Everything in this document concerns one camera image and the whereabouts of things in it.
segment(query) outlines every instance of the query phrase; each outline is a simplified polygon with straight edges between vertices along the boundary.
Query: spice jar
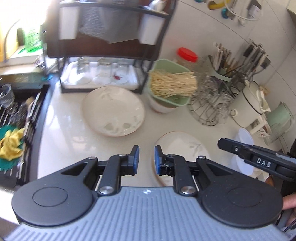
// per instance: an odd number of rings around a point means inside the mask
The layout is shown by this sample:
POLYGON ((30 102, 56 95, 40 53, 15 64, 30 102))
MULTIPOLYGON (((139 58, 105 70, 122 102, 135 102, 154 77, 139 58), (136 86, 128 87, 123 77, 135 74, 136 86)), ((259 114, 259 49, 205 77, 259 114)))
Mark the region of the spice jar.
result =
POLYGON ((197 55, 186 48, 179 48, 177 50, 176 62, 191 71, 195 71, 196 63, 197 63, 197 55))

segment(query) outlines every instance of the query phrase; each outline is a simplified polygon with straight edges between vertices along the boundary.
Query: yellow cloth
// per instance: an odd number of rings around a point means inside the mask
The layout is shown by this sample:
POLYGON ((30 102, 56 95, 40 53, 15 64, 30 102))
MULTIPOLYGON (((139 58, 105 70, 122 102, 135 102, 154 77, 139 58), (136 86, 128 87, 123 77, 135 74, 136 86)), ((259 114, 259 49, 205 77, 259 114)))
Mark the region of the yellow cloth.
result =
POLYGON ((23 150, 18 148, 20 140, 24 135, 23 129, 14 129, 13 131, 8 130, 5 133, 4 138, 0 141, 0 158, 4 158, 11 161, 22 155, 23 150))

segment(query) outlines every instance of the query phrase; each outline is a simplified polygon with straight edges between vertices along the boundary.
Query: countertop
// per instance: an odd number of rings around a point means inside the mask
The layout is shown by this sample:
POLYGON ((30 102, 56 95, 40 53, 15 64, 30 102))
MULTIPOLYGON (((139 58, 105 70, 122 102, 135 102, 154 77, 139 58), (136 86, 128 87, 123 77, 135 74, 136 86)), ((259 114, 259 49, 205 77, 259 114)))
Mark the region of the countertop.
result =
MULTIPOLYGON (((57 83, 48 108, 41 139, 38 178, 44 177, 89 156, 108 160, 111 155, 130 153, 133 145, 140 146, 140 161, 136 176, 122 177, 122 186, 160 186, 152 167, 152 155, 156 141, 171 131, 187 132, 206 147, 211 160, 229 166, 232 154, 218 149, 220 138, 233 138, 240 126, 231 118, 224 125, 204 126, 190 114, 188 108, 180 107, 167 114, 151 110, 145 94, 138 95, 146 109, 142 126, 124 137, 105 137, 94 133, 83 121, 81 103, 87 93, 61 94, 57 83)), ((263 139, 253 137, 258 146, 266 147, 263 139)), ((279 150, 275 142, 269 149, 279 150)), ((0 191, 0 217, 17 223, 11 208, 12 194, 0 191)))

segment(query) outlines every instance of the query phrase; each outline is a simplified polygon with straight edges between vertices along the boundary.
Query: red lid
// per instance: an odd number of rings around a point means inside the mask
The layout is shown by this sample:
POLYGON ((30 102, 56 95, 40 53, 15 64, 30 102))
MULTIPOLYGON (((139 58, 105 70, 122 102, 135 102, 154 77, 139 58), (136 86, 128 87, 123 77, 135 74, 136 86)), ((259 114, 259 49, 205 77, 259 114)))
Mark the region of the red lid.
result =
POLYGON ((187 48, 179 48, 177 51, 177 54, 181 58, 183 58, 187 61, 194 62, 194 63, 197 61, 196 53, 192 52, 191 50, 189 50, 187 48))

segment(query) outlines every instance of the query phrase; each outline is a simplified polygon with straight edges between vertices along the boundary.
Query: green plastic basket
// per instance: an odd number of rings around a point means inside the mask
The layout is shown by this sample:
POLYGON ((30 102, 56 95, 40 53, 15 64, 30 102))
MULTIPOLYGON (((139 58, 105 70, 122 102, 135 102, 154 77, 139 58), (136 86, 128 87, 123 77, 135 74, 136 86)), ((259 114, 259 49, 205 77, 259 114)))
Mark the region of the green plastic basket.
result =
MULTIPOLYGON (((154 67, 152 70, 162 69, 165 70, 168 73, 176 74, 176 73, 184 73, 184 72, 190 72, 189 69, 185 68, 182 65, 179 65, 173 61, 167 60, 167 59, 159 59, 155 62, 154 67)), ((161 98, 155 94, 152 93, 150 90, 150 80, 148 79, 148 92, 149 94, 161 105, 166 107, 178 107, 178 106, 184 106, 187 105, 190 101, 190 97, 184 97, 179 95, 171 96, 167 99, 161 98)))

